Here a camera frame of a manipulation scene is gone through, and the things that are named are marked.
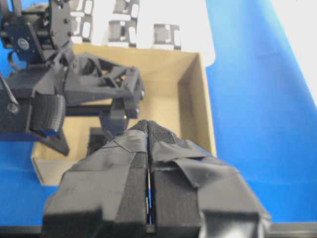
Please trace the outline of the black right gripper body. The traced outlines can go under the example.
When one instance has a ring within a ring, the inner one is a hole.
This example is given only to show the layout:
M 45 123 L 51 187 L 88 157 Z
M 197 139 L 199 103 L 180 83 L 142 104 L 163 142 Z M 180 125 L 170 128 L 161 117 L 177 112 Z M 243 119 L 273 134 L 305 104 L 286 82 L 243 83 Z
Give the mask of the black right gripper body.
M 36 94 L 63 95 L 66 116 L 100 116 L 113 100 L 123 99 L 126 117 L 135 119 L 144 96 L 140 72 L 91 54 L 75 55 L 70 46 L 44 58 L 40 49 L 16 50 L 27 62 L 0 80 L 0 138 L 25 140 Z

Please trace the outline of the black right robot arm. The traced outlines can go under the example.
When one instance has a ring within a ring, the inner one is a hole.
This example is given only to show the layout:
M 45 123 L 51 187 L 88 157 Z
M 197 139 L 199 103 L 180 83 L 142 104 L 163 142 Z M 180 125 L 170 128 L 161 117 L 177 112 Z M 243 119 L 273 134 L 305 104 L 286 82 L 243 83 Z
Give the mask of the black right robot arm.
M 42 238 L 266 238 L 270 216 L 232 166 L 139 113 L 135 67 L 75 55 L 70 6 L 0 3 L 0 39 L 25 69 L 0 80 L 0 138 L 63 155 L 66 116 L 99 116 L 88 155 L 46 201 Z

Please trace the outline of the left gripper black taped finger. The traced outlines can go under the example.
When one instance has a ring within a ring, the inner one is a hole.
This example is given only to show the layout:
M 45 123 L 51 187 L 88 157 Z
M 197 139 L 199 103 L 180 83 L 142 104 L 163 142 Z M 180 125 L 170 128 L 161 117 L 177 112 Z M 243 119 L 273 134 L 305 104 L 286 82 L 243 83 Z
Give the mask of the left gripper black taped finger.
M 66 171 L 45 206 L 45 238 L 141 238 L 147 224 L 148 123 L 139 121 Z
M 148 123 L 159 238 L 265 238 L 271 219 L 240 173 L 190 140 Z

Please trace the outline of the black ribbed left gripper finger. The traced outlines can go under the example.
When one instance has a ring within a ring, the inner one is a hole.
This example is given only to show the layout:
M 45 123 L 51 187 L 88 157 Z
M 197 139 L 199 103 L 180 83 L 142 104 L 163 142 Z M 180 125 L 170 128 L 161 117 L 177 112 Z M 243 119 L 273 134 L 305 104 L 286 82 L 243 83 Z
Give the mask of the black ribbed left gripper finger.
M 36 94 L 26 102 L 31 107 L 31 112 L 25 140 L 40 142 L 63 155 L 68 155 L 69 146 L 62 129 L 66 116 L 65 97 Z

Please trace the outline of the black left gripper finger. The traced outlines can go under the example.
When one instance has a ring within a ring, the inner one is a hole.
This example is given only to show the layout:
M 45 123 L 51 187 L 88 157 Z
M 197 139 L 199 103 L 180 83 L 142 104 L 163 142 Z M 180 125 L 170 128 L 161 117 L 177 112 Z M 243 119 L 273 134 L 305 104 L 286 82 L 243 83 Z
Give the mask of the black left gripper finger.
M 101 112 L 99 118 L 105 135 L 119 135 L 124 132 L 129 119 L 126 117 L 123 99 L 113 100 L 110 110 Z

